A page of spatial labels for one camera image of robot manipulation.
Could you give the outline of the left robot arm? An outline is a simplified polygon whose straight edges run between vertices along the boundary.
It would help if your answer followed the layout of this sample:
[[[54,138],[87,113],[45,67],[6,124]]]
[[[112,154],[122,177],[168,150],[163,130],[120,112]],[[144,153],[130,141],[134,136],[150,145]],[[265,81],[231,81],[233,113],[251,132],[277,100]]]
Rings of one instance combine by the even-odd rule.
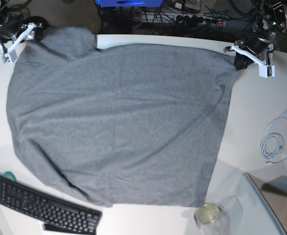
[[[244,13],[230,0],[231,7],[245,19],[250,19],[242,37],[233,45],[224,48],[224,52],[236,53],[234,66],[244,70],[251,64],[259,66],[259,76],[275,77],[275,65],[272,63],[275,50],[275,37],[287,30],[287,14],[280,0],[252,0],[252,9]]]

